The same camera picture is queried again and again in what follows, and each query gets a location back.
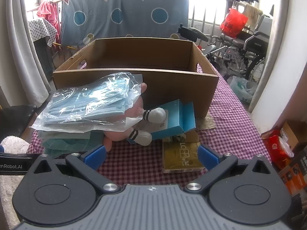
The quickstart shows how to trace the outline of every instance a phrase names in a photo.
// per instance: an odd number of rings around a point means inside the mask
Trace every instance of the blue fabric sheet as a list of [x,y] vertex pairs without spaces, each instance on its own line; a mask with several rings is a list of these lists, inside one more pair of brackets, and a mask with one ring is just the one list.
[[188,24],[188,0],[64,0],[62,44],[110,37],[179,38]]

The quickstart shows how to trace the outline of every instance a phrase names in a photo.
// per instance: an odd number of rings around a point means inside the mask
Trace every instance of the plush toy foot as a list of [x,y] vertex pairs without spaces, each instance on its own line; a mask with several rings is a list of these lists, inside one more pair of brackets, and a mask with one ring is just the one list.
[[133,129],[133,131],[129,135],[129,138],[142,146],[149,145],[152,140],[152,136],[149,132],[136,129]]
[[146,110],[143,114],[143,119],[151,123],[162,123],[166,118],[166,113],[163,108],[155,108],[153,110]]

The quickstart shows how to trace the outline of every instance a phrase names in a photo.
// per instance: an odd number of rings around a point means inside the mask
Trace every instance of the silver bolt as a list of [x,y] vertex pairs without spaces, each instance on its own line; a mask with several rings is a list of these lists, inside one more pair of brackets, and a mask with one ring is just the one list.
[[196,182],[191,182],[187,185],[188,190],[197,191],[201,189],[201,185]]
[[102,187],[105,191],[109,191],[109,192],[112,192],[112,191],[115,191],[118,189],[118,185],[114,184],[114,183],[107,183],[105,185],[103,185]]

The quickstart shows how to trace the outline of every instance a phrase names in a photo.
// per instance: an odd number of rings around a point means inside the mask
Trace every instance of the curtain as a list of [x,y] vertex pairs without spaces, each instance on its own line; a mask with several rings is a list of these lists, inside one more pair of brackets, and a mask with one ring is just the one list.
[[257,90],[248,108],[249,112],[253,111],[257,102],[259,101],[259,98],[265,86],[267,85],[267,82],[274,68],[274,64],[277,59],[285,31],[287,15],[288,15],[288,6],[289,6],[289,0],[276,0],[276,3],[274,4],[274,17],[273,17],[271,35],[269,40],[269,46],[266,55],[266,64],[261,80],[257,87]]
[[24,0],[6,0],[7,30],[13,59],[30,104],[41,106],[51,92],[30,35]]

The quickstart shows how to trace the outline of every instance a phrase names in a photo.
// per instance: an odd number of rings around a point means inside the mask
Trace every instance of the pink plush toy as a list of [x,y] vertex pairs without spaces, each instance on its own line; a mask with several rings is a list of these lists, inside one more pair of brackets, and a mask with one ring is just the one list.
[[[147,85],[141,83],[141,94],[146,91]],[[144,110],[143,109],[143,99],[140,96],[138,100],[134,103],[133,107],[125,111],[125,114],[122,116],[125,117],[137,117],[143,115],[143,119],[152,123],[162,123],[166,118],[165,110],[162,108],[155,108],[153,110]],[[121,141],[126,138],[130,138],[136,143],[147,146],[151,143],[152,137],[149,132],[136,130],[133,127],[130,127],[124,132],[115,132],[115,131],[103,131],[105,136],[103,138],[103,145],[107,151],[110,151],[112,148],[113,141]]]

